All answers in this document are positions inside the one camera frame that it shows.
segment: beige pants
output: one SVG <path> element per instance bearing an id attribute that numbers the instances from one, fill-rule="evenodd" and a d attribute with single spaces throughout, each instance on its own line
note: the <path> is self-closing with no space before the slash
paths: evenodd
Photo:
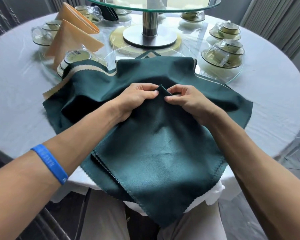
<path id="1" fill-rule="evenodd" d="M 129 240 L 124 203 L 101 190 L 92 190 L 80 240 Z M 202 202 L 170 226 L 157 240 L 227 240 L 219 206 Z"/>

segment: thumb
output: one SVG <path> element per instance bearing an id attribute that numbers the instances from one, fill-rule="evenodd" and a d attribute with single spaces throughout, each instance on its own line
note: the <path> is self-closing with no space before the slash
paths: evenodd
<path id="1" fill-rule="evenodd" d="M 164 100 L 169 104 L 183 106 L 186 103 L 185 96 L 165 96 Z"/>
<path id="2" fill-rule="evenodd" d="M 154 91 L 144 91 L 142 90 L 142 96 L 144 99 L 154 99 L 156 96 L 158 96 L 159 91 L 154 90 Z"/>

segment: fingers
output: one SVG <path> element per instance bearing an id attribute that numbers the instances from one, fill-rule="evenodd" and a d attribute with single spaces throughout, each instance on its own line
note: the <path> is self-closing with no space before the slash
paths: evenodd
<path id="1" fill-rule="evenodd" d="M 157 90 L 155 90 L 155 91 L 140 91 L 140 92 L 144 99 L 154 99 L 159 94 L 159 92 Z"/>
<path id="2" fill-rule="evenodd" d="M 169 93 L 176 93 L 176 92 L 182 93 L 182 90 L 186 90 L 188 87 L 189 87 L 188 85 L 176 84 L 176 85 L 168 88 L 167 91 Z"/>
<path id="3" fill-rule="evenodd" d="M 132 83 L 131 85 L 144 91 L 153 91 L 159 87 L 159 85 L 153 83 Z"/>
<path id="4" fill-rule="evenodd" d="M 169 104 L 183 106 L 186 103 L 187 98 L 186 96 L 165 96 L 164 100 Z"/>

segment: blue rubber wristband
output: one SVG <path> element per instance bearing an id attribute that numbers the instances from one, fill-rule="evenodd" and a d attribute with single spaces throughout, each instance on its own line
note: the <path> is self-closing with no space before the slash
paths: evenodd
<path id="1" fill-rule="evenodd" d="M 31 148 L 31 150 L 35 151 L 38 154 L 38 156 L 56 177 L 56 179 L 60 182 L 60 184 L 63 185 L 68 180 L 67 173 L 44 145 L 36 145 L 35 147 Z"/>

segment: white tablecloth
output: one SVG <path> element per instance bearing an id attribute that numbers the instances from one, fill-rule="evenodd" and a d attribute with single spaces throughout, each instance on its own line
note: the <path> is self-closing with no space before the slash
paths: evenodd
<path id="1" fill-rule="evenodd" d="M 54 17 L 52 14 L 32 20 L 0 37 L 0 150 L 12 158 L 55 135 L 45 116 L 42 93 L 58 80 L 46 75 L 38 58 L 38 46 L 30 36 L 31 27 Z M 141 15 L 132 15 L 132 20 L 141 24 Z M 179 21 L 179 17 L 167 17 L 161 25 L 177 28 Z M 205 20 L 211 27 L 220 21 L 210 16 Z M 175 30 L 187 33 L 185 29 Z M 205 37 L 209 35 L 208 30 L 196 29 L 193 33 L 200 32 L 205 32 Z M 288 57 L 267 40 L 244 28 L 241 34 L 245 64 L 229 86 L 254 103 L 246 132 L 262 150 L 275 157 L 300 130 L 300 73 Z M 105 55 L 108 49 L 102 48 L 100 52 Z M 54 201 L 59 201 L 70 190 L 80 190 L 75 185 L 100 189 L 79 167 Z M 228 166 L 218 184 L 191 206 L 203 200 L 213 202 L 219 197 L 231 200 L 239 193 L 239 185 Z M 136 204 L 130 207 L 142 213 Z"/>

